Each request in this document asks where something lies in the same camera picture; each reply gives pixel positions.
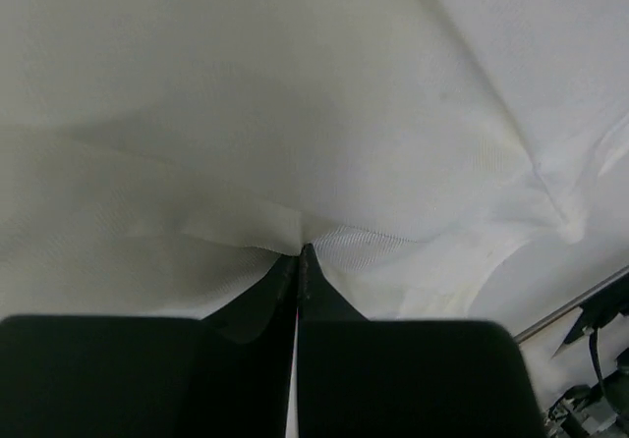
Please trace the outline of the white fabric skirt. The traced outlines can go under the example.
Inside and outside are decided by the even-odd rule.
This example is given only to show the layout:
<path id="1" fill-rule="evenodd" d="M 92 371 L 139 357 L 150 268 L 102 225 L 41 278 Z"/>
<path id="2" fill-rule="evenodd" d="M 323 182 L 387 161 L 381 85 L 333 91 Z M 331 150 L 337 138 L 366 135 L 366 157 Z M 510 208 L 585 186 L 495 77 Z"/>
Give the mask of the white fabric skirt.
<path id="1" fill-rule="evenodd" d="M 627 151 L 628 0 L 1 0 L 1 313 L 462 316 Z"/>

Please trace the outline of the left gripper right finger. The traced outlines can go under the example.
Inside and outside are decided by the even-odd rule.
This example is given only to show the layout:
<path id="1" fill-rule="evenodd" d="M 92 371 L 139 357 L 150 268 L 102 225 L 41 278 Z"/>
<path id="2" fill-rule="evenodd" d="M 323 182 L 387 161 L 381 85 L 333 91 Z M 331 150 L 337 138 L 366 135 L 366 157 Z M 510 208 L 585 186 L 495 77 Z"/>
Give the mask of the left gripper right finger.
<path id="1" fill-rule="evenodd" d="M 300 255 L 302 437 L 543 437 L 515 340 L 478 320 L 368 320 Z"/>

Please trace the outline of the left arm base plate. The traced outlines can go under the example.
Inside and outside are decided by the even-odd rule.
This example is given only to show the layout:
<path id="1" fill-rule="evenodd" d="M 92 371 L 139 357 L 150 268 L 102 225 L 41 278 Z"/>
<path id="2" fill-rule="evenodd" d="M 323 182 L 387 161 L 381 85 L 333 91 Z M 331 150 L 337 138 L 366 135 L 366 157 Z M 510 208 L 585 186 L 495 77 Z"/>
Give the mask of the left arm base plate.
<path id="1" fill-rule="evenodd" d="M 613 370 L 602 370 L 600 333 L 618 317 L 628 317 L 628 283 L 609 286 L 580 304 L 581 314 L 562 341 L 563 352 L 577 341 L 588 341 L 588 359 L 595 382 L 568 388 L 546 411 L 548 437 L 626 437 L 628 435 L 628 351 L 613 359 Z"/>

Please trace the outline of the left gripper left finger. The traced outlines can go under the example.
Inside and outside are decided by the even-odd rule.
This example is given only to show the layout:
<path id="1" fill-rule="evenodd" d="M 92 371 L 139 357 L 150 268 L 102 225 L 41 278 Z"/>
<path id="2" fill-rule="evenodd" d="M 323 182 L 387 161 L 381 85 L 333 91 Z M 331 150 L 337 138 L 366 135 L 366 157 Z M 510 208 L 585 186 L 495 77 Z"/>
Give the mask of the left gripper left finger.
<path id="1" fill-rule="evenodd" d="M 297 261 L 203 319 L 15 315 L 1 323 L 5 437 L 281 437 Z"/>

